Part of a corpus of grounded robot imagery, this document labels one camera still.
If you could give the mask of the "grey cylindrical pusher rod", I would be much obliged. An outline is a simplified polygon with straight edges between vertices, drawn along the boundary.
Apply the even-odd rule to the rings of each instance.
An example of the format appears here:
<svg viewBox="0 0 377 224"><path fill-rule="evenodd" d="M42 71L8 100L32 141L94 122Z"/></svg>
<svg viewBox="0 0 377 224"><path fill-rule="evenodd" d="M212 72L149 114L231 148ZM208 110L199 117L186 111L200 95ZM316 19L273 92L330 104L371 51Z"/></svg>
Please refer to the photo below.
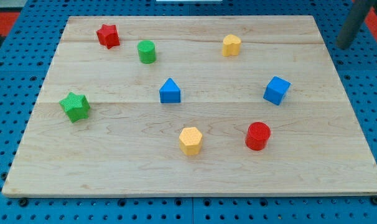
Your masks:
<svg viewBox="0 0 377 224"><path fill-rule="evenodd" d="M336 38L336 46L345 50L351 46L361 25L364 23L375 0L355 0Z"/></svg>

